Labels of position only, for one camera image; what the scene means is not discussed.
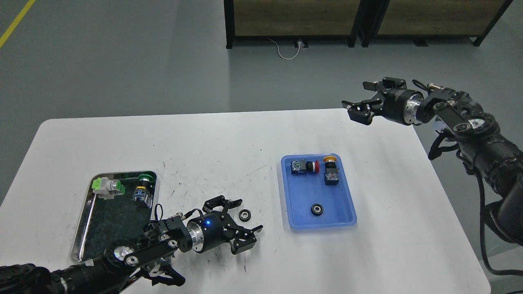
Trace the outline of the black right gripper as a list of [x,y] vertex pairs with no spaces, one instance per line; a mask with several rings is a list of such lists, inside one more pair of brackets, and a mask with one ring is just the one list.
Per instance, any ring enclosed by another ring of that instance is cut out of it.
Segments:
[[351,121],[370,125],[375,115],[402,125],[419,125],[417,110],[424,100],[419,91],[407,89],[407,82],[401,78],[383,78],[375,82],[363,82],[366,91],[379,92],[381,98],[366,99],[361,102],[342,100]]

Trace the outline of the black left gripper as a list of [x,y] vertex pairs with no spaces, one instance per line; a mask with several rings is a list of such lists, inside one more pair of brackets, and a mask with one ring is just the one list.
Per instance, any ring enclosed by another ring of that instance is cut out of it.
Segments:
[[187,223],[192,249],[196,253],[204,253],[228,242],[233,255],[254,247],[257,242],[256,233],[264,228],[263,225],[252,229],[239,225],[226,225],[226,229],[224,229],[222,223],[234,222],[228,211],[239,207],[242,202],[243,199],[230,200],[225,199],[224,196],[217,196],[204,203],[202,210],[206,214],[190,219]]

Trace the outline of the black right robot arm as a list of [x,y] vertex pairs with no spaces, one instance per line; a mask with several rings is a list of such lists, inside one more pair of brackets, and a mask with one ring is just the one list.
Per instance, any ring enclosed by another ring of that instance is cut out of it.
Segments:
[[501,240],[522,245],[523,169],[522,151],[501,134],[495,117],[485,112],[465,91],[413,80],[418,90],[407,88],[400,78],[385,77],[363,82],[374,95],[361,102],[343,100],[352,121],[370,125],[381,116],[402,125],[422,125],[432,119],[442,123],[428,158],[456,152],[480,193],[480,248],[488,272],[496,276],[522,276],[520,269],[493,269],[486,253],[485,228]]

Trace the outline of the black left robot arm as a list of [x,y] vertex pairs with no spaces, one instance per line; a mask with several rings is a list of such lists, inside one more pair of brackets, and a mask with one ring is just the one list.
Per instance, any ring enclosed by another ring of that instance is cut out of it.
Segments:
[[153,286],[183,286],[172,265],[176,252],[202,254],[227,243],[233,255],[250,250],[262,225],[243,227],[229,214],[242,199],[217,196],[201,209],[155,218],[137,238],[116,241],[94,258],[49,271],[32,263],[1,267],[2,294],[119,294],[141,278]]

